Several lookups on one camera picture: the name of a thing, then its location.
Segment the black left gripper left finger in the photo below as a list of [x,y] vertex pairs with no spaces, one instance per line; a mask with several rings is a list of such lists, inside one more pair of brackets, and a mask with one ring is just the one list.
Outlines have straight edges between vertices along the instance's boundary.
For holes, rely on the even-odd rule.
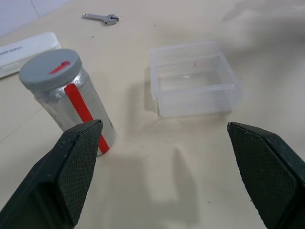
[[0,212],[2,229],[73,229],[91,185],[103,122],[65,131]]

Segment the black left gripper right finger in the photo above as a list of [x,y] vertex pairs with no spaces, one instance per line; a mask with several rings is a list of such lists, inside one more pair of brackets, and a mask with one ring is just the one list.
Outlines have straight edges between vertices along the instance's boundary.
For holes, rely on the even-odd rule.
[[305,227],[305,163],[277,134],[229,122],[245,189],[268,229]]

